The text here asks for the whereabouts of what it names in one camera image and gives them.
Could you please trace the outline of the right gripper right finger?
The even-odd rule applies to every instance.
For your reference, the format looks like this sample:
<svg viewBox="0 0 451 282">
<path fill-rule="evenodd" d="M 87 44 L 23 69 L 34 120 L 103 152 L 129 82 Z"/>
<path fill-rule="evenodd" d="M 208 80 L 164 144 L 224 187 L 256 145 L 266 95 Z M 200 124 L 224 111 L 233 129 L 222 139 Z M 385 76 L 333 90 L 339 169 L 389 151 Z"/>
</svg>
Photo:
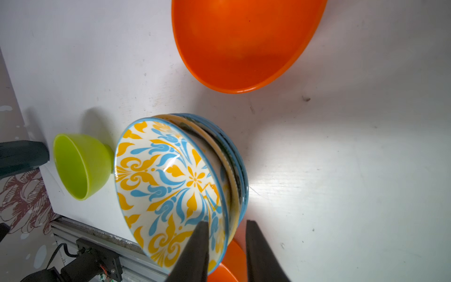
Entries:
<svg viewBox="0 0 451 282">
<path fill-rule="evenodd" d="M 256 221 L 245 230 L 247 277 L 249 282 L 289 282 Z"/>
</svg>

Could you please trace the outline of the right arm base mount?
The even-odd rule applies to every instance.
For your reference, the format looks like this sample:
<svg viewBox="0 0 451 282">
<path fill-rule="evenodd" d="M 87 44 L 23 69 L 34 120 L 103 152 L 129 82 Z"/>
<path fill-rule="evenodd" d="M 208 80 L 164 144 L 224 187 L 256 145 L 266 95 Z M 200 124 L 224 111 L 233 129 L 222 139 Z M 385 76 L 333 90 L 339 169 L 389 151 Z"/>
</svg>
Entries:
<svg viewBox="0 0 451 282">
<path fill-rule="evenodd" d="M 69 252 L 68 245 L 61 243 L 53 252 L 45 269 L 27 275 L 23 282 L 89 282 L 102 275 L 106 282 L 121 282 L 123 268 L 119 255 L 101 245 L 80 238 L 76 241 L 77 252 Z M 51 267 L 60 250 L 73 258 L 61 270 Z"/>
</svg>

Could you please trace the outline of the blue yellow patterned bowl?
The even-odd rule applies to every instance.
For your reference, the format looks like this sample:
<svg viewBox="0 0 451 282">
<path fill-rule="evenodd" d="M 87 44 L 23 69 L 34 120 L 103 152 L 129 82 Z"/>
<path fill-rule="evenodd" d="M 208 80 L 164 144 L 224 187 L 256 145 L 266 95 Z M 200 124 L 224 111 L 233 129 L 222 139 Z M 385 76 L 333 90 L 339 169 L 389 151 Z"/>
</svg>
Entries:
<svg viewBox="0 0 451 282">
<path fill-rule="evenodd" d="M 117 144 L 115 186 L 130 232 L 158 266 L 172 270 L 207 222 L 208 271 L 218 268 L 229 239 L 226 199 L 211 162 L 176 125 L 155 117 L 131 123 Z"/>
</svg>

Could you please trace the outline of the large orange bowl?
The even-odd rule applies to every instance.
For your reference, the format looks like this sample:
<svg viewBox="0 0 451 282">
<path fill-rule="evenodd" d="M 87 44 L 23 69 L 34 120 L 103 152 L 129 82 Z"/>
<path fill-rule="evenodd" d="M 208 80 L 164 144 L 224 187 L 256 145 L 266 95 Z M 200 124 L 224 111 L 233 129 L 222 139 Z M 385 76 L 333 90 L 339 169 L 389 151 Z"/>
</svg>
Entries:
<svg viewBox="0 0 451 282">
<path fill-rule="evenodd" d="M 314 36 L 327 2 L 173 1 L 175 43 L 189 72 L 226 94 L 260 89 L 286 72 Z"/>
</svg>

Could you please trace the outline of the small orange bowl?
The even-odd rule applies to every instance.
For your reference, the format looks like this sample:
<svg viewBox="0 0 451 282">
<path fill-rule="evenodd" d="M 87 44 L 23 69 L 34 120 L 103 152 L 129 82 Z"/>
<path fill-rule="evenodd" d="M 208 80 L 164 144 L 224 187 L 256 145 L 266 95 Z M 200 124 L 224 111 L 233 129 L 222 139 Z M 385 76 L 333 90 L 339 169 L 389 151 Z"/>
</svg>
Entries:
<svg viewBox="0 0 451 282">
<path fill-rule="evenodd" d="M 235 239 L 229 244 L 223 261 L 208 282 L 248 282 L 246 254 Z"/>
</svg>

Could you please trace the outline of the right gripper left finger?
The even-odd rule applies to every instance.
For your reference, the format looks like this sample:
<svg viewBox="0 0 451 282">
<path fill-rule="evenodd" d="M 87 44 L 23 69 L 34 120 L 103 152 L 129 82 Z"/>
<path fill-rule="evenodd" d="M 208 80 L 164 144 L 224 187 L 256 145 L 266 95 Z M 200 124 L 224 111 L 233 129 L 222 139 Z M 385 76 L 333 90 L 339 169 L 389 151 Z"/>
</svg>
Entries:
<svg viewBox="0 0 451 282">
<path fill-rule="evenodd" d="M 209 225 L 197 224 L 166 282 L 206 282 L 209 265 Z"/>
</svg>

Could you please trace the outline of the yellow flower bowl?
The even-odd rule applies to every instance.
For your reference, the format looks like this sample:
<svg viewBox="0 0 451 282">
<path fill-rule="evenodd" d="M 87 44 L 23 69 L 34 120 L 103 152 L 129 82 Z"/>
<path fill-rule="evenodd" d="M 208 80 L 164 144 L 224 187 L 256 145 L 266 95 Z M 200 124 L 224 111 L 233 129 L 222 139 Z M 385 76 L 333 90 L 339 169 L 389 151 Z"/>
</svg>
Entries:
<svg viewBox="0 0 451 282">
<path fill-rule="evenodd" d="M 231 167 L 229 158 L 213 138 L 210 131 L 207 130 L 206 126 L 195 121 L 192 117 L 185 117 L 181 114 L 163 114 L 157 115 L 156 117 L 168 121 L 183 130 L 198 145 L 213 167 L 227 205 L 229 214 L 228 242 L 231 243 L 236 235 L 240 222 L 240 202 L 236 175 L 234 169 Z"/>
</svg>

